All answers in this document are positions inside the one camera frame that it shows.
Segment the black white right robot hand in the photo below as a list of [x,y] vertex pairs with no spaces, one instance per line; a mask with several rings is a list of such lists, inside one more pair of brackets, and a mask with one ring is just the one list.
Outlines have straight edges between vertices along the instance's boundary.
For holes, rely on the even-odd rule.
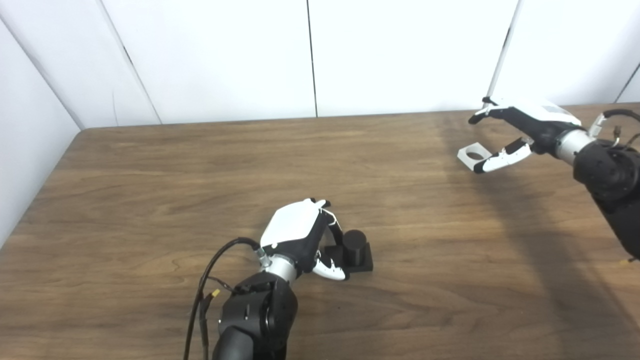
[[476,174],[512,166],[532,154],[549,154],[573,166],[578,153],[595,142],[577,117],[550,101],[485,96],[482,103],[484,107],[469,118],[470,125],[500,119],[522,135],[495,153],[478,142],[458,150],[458,160]]

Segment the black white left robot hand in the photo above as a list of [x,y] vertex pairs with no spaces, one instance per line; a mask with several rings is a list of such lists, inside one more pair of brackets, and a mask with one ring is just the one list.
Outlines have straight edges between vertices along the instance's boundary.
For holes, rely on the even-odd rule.
[[348,271],[321,249],[326,232],[336,245],[343,244],[342,227],[329,206],[328,200],[306,198],[276,210],[259,241],[261,270],[289,285],[310,272],[328,280],[349,280]]

